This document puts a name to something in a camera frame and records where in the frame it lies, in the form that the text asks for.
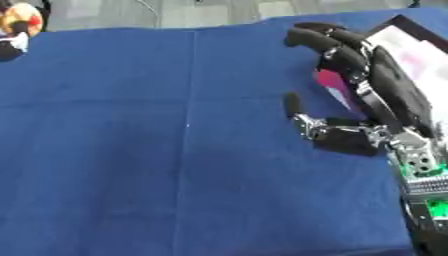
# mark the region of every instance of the blue tablecloth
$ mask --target blue tablecloth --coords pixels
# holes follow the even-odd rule
[[[398,13],[448,36],[418,9],[33,39],[0,64],[0,255],[410,255],[385,159],[313,149],[281,103],[351,116],[283,46],[294,22]]]

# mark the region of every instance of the wire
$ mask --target wire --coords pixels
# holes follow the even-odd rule
[[[139,2],[140,4],[145,6],[146,9],[148,9],[150,12],[152,12],[154,14],[154,16],[156,17],[156,27],[160,27],[160,15],[159,15],[159,13],[151,5],[149,5],[147,2],[145,2],[144,0],[135,0],[135,1]]]

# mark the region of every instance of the black robotic finger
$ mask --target black robotic finger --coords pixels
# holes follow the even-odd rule
[[[302,113],[300,98],[295,93],[287,93],[283,96],[283,107],[288,119],[293,118],[296,114]]]
[[[365,42],[364,35],[342,29],[332,31],[329,36],[343,42],[345,45],[356,51],[359,51],[363,47],[363,42]]]
[[[362,34],[346,30],[343,26],[328,23],[304,22],[294,24],[294,27],[319,32],[325,36],[336,39],[357,51],[362,47],[362,42],[364,42],[366,38]]]
[[[331,58],[327,58],[324,54],[324,59],[333,61],[341,67],[346,67],[356,72],[367,71],[369,65],[369,60],[346,45],[339,47]]]
[[[286,36],[285,44],[289,47],[307,46],[323,54],[327,61],[336,62],[340,67],[364,71],[368,65],[368,60],[359,52],[338,40],[310,29],[291,28]]]
[[[339,46],[341,42],[310,29],[291,28],[288,30],[285,44],[289,47],[303,45],[322,54]]]
[[[345,30],[343,26],[324,22],[302,22],[294,24],[294,27],[301,29],[311,29],[322,34],[325,34],[330,30],[336,30],[336,29]]]
[[[358,131],[328,129],[313,143],[316,148],[338,153],[362,156],[375,156],[378,153],[367,135]]]

